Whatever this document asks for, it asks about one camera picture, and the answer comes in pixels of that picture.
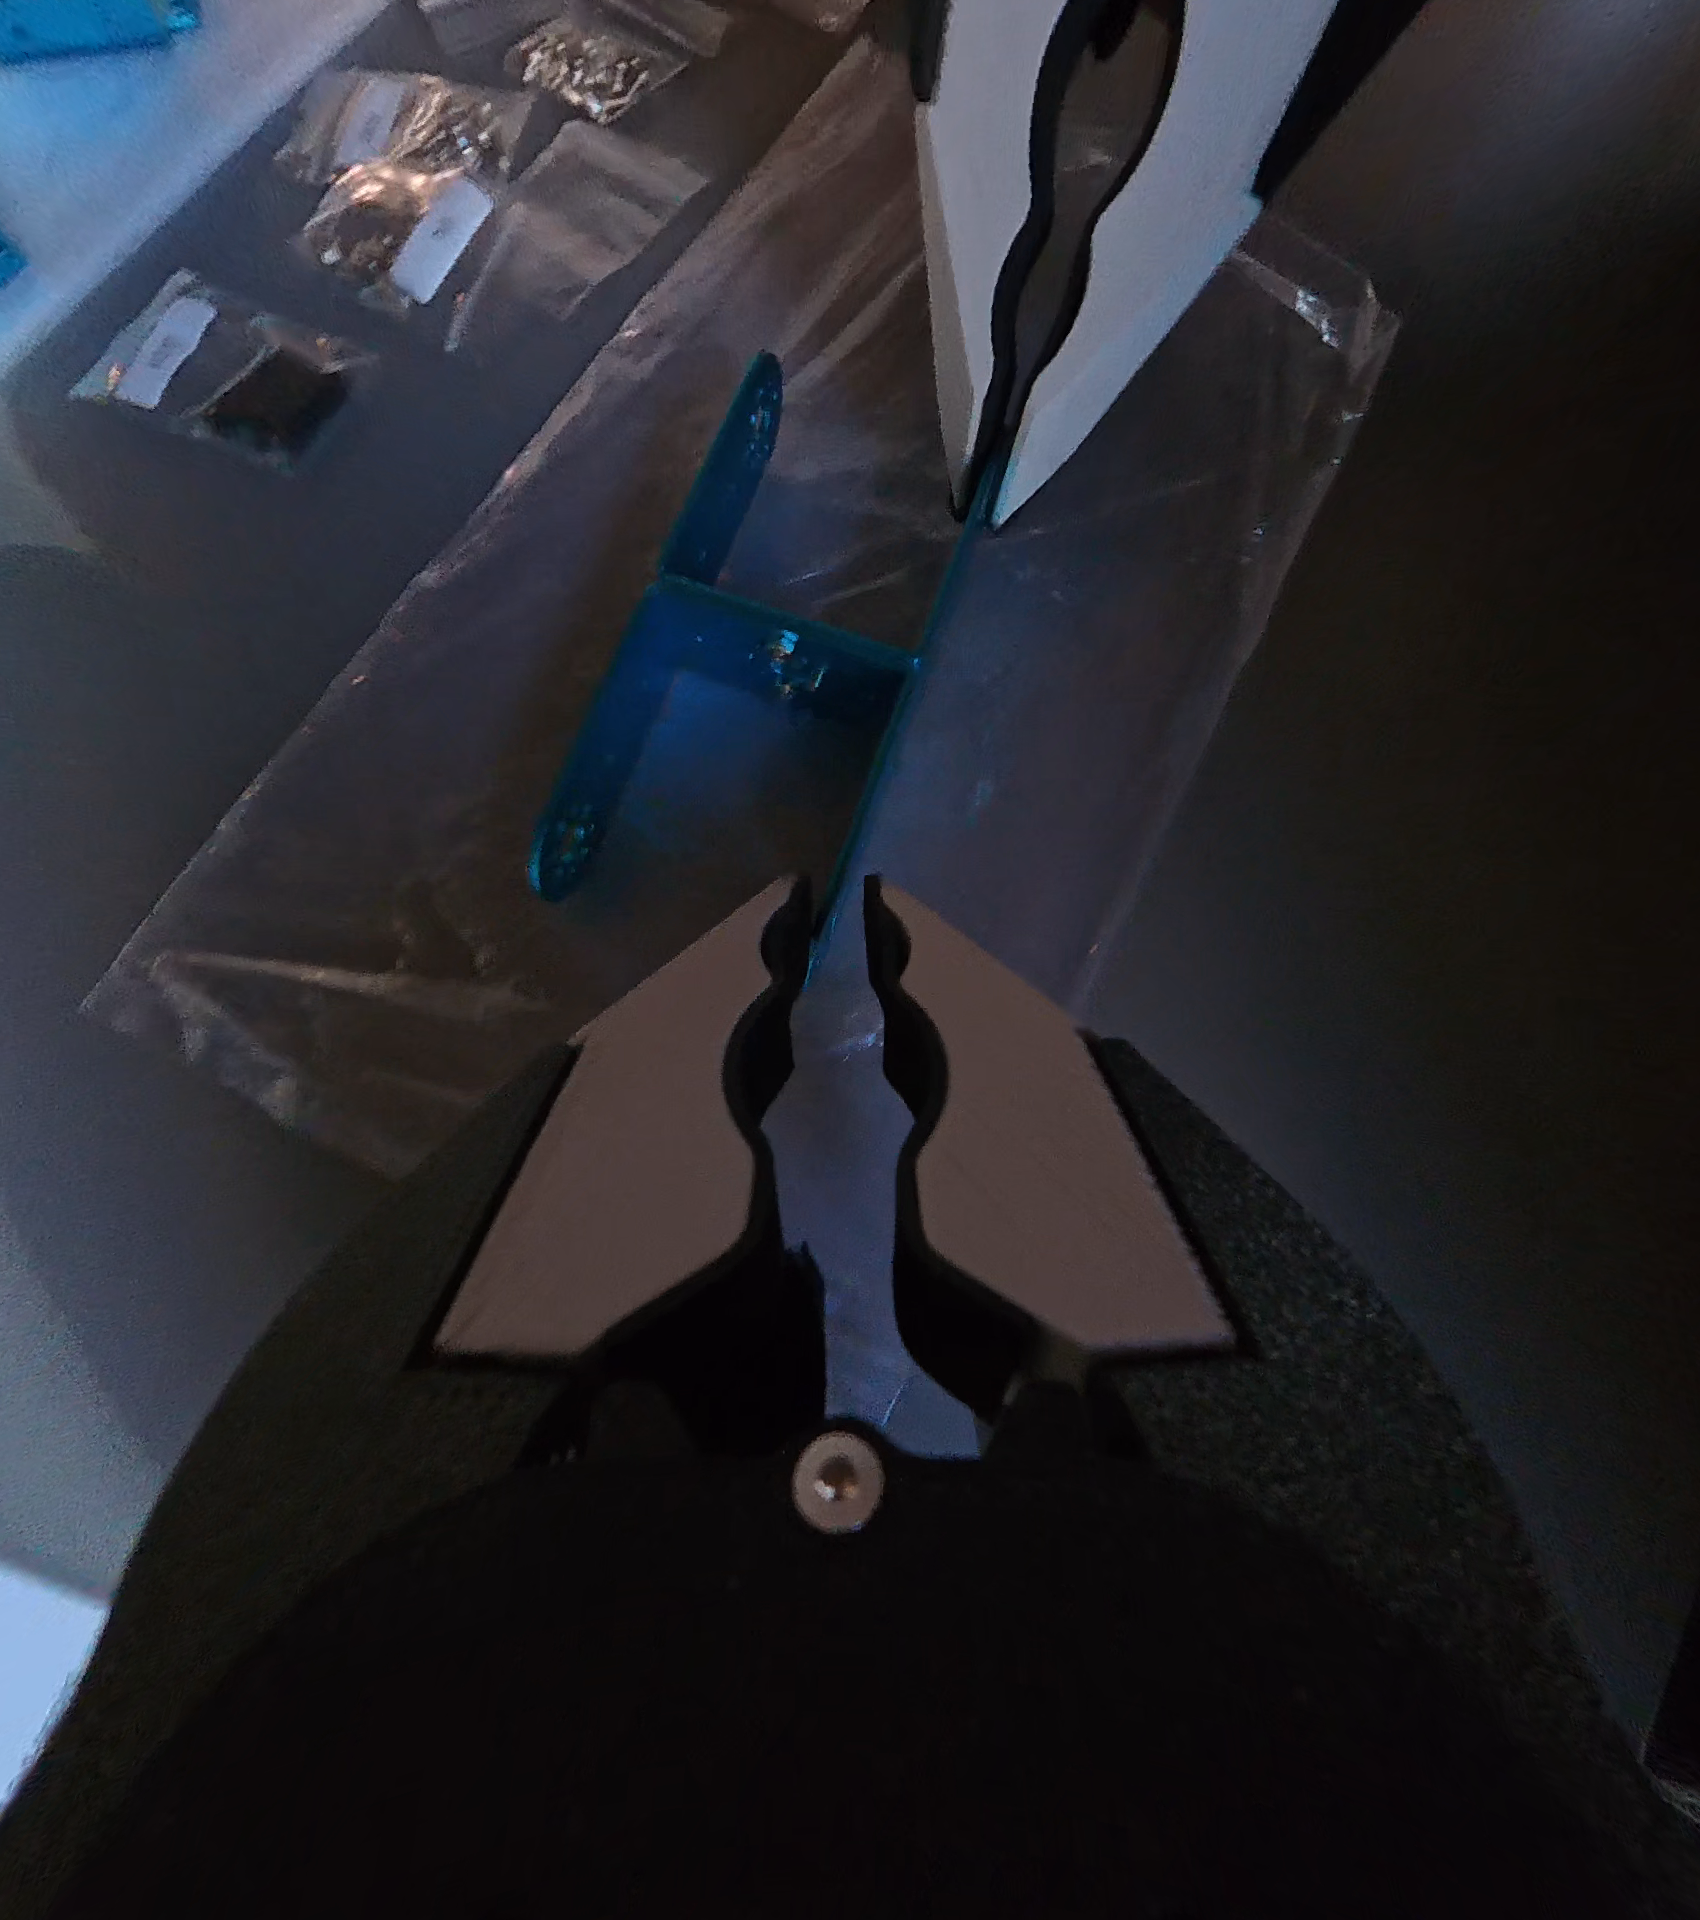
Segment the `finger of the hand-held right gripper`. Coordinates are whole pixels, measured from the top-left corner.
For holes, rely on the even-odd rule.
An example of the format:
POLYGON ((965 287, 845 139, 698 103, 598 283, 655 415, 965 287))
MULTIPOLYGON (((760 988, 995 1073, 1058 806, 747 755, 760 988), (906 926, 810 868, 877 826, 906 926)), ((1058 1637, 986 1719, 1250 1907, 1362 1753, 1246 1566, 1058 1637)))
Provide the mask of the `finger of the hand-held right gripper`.
POLYGON ((1331 2, 1183 5, 1166 101, 1090 226, 1081 300, 1028 389, 994 524, 1071 457, 1258 216, 1259 160, 1331 12, 1331 2))
POLYGON ((920 2, 912 112, 932 361, 952 507, 967 518, 1006 433, 1017 329, 1047 235, 1031 131, 1062 2, 920 2))

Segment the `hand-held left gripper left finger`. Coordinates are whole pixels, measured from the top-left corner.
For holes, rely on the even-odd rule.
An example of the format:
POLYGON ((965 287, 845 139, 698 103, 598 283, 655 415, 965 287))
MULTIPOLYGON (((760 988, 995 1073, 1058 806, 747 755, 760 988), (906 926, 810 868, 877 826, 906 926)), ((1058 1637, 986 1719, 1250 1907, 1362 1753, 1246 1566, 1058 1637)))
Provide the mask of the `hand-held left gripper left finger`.
POLYGON ((793 1071, 811 928, 810 878, 779 878, 573 1034, 435 1356, 580 1359, 778 1232, 764 1123, 793 1071))

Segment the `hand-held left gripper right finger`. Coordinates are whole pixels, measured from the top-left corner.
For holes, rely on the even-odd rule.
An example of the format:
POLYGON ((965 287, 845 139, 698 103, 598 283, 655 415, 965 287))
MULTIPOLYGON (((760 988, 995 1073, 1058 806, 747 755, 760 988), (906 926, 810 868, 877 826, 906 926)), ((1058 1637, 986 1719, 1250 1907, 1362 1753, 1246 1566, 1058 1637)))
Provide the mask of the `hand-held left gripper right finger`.
POLYGON ((1091 1040, 881 875, 862 881, 881 1069, 910 1116, 891 1302, 920 1363, 1217 1356, 1240 1334, 1091 1040))

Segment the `blue H-shaped metal bracket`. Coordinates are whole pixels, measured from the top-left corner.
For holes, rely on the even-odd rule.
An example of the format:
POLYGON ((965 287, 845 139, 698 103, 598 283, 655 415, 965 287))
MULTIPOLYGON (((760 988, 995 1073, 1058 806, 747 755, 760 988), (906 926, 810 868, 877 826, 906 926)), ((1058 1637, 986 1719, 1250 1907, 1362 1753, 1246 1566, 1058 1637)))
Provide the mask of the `blue H-shaped metal bracket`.
POLYGON ((576 730, 525 852, 525 881, 547 902, 573 896, 641 757, 669 685, 691 675, 771 707, 867 726, 875 747, 828 879, 814 903, 818 948, 838 924, 854 856, 886 785, 945 605, 975 533, 990 528, 1007 455, 992 448, 959 495, 957 541, 913 648, 805 617, 719 587, 719 576, 770 468, 783 415, 783 368, 768 352, 746 366, 669 525, 655 573, 630 612, 576 730))

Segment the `clear plastic bag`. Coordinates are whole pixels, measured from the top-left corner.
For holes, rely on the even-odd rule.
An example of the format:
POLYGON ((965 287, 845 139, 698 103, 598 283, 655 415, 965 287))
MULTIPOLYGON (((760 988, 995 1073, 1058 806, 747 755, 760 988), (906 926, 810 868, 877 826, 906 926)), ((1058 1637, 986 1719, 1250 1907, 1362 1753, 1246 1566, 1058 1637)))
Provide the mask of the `clear plastic bag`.
POLYGON ((1349 452, 1398 318, 1265 214, 1001 528, 943 488, 900 54, 852 40, 88 997, 282 1128, 409 1172, 789 873, 877 872, 1083 1014, 1349 452), (783 409, 719 585, 921 648, 883 736, 796 661, 671 668, 576 891, 531 834, 757 352, 783 409))

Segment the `group of small zip bags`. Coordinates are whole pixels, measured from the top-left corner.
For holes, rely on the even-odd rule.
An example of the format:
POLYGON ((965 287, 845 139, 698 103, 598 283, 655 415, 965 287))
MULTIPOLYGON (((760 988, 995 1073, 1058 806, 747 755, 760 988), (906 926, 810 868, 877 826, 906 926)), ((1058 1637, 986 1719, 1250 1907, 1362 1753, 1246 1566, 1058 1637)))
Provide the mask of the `group of small zip bags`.
MULTIPOLYGON (((479 76, 345 63, 293 105, 274 164, 316 189, 289 250, 359 308, 407 318, 468 258, 462 313, 507 283, 560 320, 621 273, 703 186, 617 129, 732 27, 723 4, 419 4, 433 47, 479 76)), ((254 466, 293 469, 354 400, 366 348, 173 270, 73 381, 70 400, 254 466)))

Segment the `white foam sheet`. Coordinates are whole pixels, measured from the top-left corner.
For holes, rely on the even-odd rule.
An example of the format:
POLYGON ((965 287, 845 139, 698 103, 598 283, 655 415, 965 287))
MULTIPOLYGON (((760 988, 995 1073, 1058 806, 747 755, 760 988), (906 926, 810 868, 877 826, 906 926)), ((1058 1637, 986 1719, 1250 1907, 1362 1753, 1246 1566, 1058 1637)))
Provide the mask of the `white foam sheet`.
POLYGON ((381 12, 203 4, 160 50, 0 63, 0 381, 381 12))

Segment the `blue perforated U bracket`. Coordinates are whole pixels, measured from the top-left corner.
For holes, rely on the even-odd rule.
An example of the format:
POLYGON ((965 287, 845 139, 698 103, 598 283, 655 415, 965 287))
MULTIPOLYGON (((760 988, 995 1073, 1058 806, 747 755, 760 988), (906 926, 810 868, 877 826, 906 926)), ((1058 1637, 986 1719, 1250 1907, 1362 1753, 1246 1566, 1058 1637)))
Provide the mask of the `blue perforated U bracket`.
POLYGON ((0 63, 156 50, 202 13, 199 2, 0 2, 0 63))

